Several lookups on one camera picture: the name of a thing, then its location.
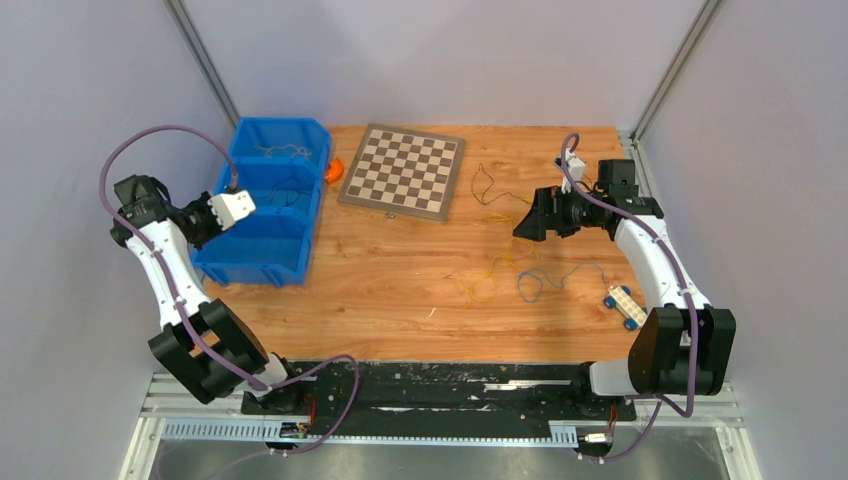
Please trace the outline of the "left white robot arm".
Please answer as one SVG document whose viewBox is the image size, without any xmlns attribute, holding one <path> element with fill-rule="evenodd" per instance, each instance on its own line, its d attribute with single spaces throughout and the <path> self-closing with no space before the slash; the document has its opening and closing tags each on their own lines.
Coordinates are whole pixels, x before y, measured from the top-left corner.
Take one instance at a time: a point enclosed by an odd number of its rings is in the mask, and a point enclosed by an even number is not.
<svg viewBox="0 0 848 480">
<path fill-rule="evenodd" d="M 267 352 L 222 300 L 207 295 L 190 259 L 202 247 L 250 216 L 256 205 L 237 182 L 202 193 L 178 208 L 168 189 L 149 175 L 114 186 L 110 234 L 140 262 L 156 297 L 160 333 L 148 345 L 158 362 L 203 404 L 236 390 L 250 392 L 282 414 L 300 410 L 306 388 L 285 359 Z"/>
</svg>

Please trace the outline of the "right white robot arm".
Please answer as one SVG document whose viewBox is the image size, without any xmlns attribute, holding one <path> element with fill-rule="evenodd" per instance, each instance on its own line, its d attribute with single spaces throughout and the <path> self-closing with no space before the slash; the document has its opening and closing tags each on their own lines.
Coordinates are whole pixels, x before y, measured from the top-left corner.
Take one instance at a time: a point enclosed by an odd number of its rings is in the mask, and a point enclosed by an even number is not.
<svg viewBox="0 0 848 480">
<path fill-rule="evenodd" d="M 593 362 L 571 403 L 596 417 L 611 396 L 713 396 L 722 389 L 736 332 L 732 312 L 713 306 L 675 252 L 659 202 L 639 193 L 631 160 L 603 160 L 595 189 L 578 183 L 584 163 L 566 152 L 555 161 L 561 185 L 536 190 L 514 234 L 543 241 L 584 228 L 606 231 L 628 260 L 645 300 L 647 318 L 622 359 Z"/>
</svg>

